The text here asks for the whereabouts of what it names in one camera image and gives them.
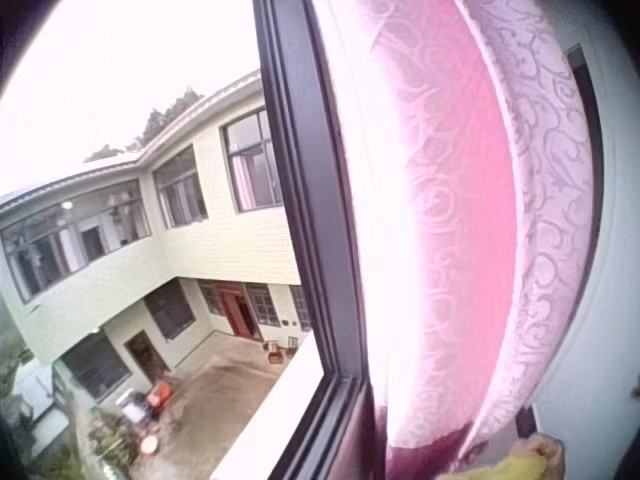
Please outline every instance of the tree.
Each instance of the tree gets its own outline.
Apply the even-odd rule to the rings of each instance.
[[[186,112],[191,105],[200,100],[203,95],[199,95],[193,91],[191,87],[187,87],[187,90],[181,97],[176,98],[167,111],[164,113],[159,112],[157,109],[153,109],[147,119],[147,125],[142,132],[142,135],[136,138],[137,143],[141,147],[145,147],[154,138],[162,132],[167,125],[173,122],[176,118]]]
[[[101,160],[103,158],[113,157],[113,156],[118,155],[120,153],[123,153],[123,151],[120,150],[119,148],[111,148],[109,146],[109,144],[106,144],[100,150],[98,150],[97,152],[93,152],[90,156],[88,156],[85,159],[85,163],[86,162],[93,162],[95,160]]]
[[[187,87],[187,90],[181,97],[176,98],[175,102],[167,108],[166,112],[162,113],[158,109],[154,108],[147,118],[147,125],[144,127],[142,135],[136,137],[133,143],[127,145],[125,148],[127,152],[135,152],[146,147],[151,140],[156,138],[160,132],[162,132],[167,125],[173,122],[176,118],[186,112],[194,103],[200,100],[203,95],[197,94],[193,88]],[[111,148],[109,145],[105,145],[101,150],[94,152],[88,157],[85,162],[92,162],[94,160],[100,160],[102,158],[113,157],[119,153],[123,153],[119,148]]]

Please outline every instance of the window curtain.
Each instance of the window curtain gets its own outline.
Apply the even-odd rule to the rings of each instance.
[[[527,0],[314,0],[352,190],[378,478],[433,478],[513,419],[585,272],[575,80]]]
[[[233,157],[233,174],[240,210],[256,208],[257,205],[253,195],[253,187],[251,186],[251,177],[244,157]]]

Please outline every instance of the two-story building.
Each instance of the two-story building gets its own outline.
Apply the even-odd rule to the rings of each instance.
[[[287,346],[310,330],[259,72],[140,152],[0,197],[0,232],[27,345],[103,405],[214,331]]]

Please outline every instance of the courtyard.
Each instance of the courtyard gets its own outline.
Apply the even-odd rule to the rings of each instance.
[[[286,364],[270,364],[258,342],[211,334],[172,372],[177,428],[161,429],[158,453],[139,456],[131,477],[208,479]]]

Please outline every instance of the brown door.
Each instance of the brown door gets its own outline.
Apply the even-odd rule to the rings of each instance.
[[[151,383],[155,384],[169,371],[169,367],[144,330],[136,334],[125,346]]]
[[[229,320],[234,335],[261,340],[260,330],[253,321],[242,284],[217,282],[216,288],[220,296],[220,306]]]

